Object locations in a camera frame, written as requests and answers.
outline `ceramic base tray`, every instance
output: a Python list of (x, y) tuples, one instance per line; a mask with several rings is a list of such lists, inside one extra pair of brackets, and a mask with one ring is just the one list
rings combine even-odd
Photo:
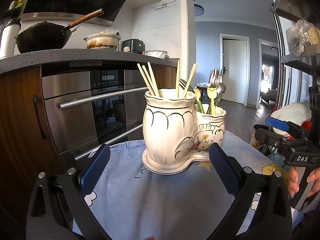
[(145, 149), (142, 153), (142, 162), (144, 166), (148, 170), (162, 175), (172, 175), (182, 172), (190, 165), (190, 163), (194, 161), (210, 161), (209, 152), (201, 151), (189, 153), (185, 157), (184, 161), (176, 164), (163, 164), (155, 161), (150, 157), (147, 149)]

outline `oven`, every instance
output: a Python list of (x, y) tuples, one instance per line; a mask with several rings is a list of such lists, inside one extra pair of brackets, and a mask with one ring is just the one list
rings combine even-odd
[(138, 70), (92, 70), (46, 76), (43, 94), (52, 138), (65, 167), (98, 145), (143, 139), (148, 90)]

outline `tablecloth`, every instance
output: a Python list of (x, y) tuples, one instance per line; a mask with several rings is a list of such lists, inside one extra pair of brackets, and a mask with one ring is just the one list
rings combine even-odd
[[(259, 151), (225, 131), (222, 149), (256, 173), (287, 174)], [(143, 140), (110, 147), (111, 158), (92, 194), (85, 200), (113, 240), (206, 240), (220, 223), (234, 197), (229, 195), (210, 162), (194, 162), (175, 175), (145, 168)], [(258, 204), (256, 194), (239, 233), (246, 231)], [(293, 222), (302, 215), (292, 209)], [(76, 223), (73, 230), (81, 233)]]

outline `dark green appliance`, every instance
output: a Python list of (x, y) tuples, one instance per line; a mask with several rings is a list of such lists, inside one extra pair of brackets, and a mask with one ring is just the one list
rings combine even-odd
[(127, 49), (124, 50), (125, 47), (129, 47), (131, 53), (143, 54), (144, 52), (144, 43), (139, 39), (129, 39), (126, 41), (122, 41), (121, 51), (127, 52)]

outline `person's hand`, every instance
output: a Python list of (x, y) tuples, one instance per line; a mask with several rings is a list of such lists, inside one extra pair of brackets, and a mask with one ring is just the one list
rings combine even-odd
[[(307, 182), (314, 181), (314, 184), (308, 193), (307, 197), (312, 196), (314, 193), (317, 193), (320, 190), (320, 167), (315, 168), (308, 176)], [(290, 195), (299, 191), (298, 185), (298, 173), (295, 170), (295, 167), (291, 166), (289, 170), (289, 186), (288, 190)]]

